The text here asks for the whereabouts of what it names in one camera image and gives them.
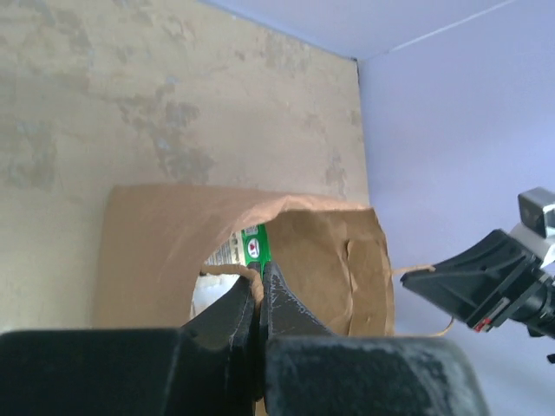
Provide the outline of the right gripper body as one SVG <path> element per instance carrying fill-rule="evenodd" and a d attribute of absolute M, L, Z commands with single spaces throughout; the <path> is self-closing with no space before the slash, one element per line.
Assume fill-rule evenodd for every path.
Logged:
<path fill-rule="evenodd" d="M 554 336 L 554 280 L 534 255 L 482 265 L 490 290 L 474 313 L 474 330 L 485 333 L 507 320 L 526 326 L 532 338 Z"/>

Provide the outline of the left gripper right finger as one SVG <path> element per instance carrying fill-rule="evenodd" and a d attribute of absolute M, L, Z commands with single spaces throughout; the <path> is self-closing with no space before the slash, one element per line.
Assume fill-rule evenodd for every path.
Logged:
<path fill-rule="evenodd" d="M 263 272 L 261 382 L 270 415 L 487 415 L 467 357 L 440 337 L 333 333 L 287 286 Z"/>

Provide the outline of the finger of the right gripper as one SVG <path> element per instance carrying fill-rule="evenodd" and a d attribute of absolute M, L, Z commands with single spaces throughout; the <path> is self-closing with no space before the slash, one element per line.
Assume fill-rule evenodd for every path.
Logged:
<path fill-rule="evenodd" d="M 476 332 L 500 326 L 540 287 L 540 259 L 502 230 L 429 270 L 403 274 L 401 283 Z"/>

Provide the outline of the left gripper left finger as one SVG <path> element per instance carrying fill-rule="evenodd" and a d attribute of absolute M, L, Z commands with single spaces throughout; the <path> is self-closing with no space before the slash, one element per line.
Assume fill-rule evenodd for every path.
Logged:
<path fill-rule="evenodd" d="M 259 301 L 250 280 L 174 328 L 17 330 L 1 337 L 4 415 L 252 415 Z"/>

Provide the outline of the brown paper bag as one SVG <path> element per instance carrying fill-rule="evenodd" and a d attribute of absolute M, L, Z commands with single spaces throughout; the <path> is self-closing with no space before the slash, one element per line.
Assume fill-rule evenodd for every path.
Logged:
<path fill-rule="evenodd" d="M 201 185 L 115 187 L 104 213 L 92 322 L 189 320 L 202 264 L 262 224 L 292 292 L 341 335 L 395 332 L 393 271 L 375 211 L 323 196 Z"/>

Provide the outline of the green white snack packet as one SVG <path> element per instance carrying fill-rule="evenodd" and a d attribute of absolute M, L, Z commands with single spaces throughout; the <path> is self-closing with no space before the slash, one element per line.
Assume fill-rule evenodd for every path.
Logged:
<path fill-rule="evenodd" d="M 258 263 L 261 268 L 271 260 L 271 248 L 263 224 L 253 225 L 242 231 L 233 232 L 221 246 L 215 250 L 205 265 L 240 264 L 248 266 Z M 239 279 L 238 274 L 210 274 L 201 272 L 196 280 L 191 301 L 190 318 L 193 319 L 223 294 L 231 289 Z"/>

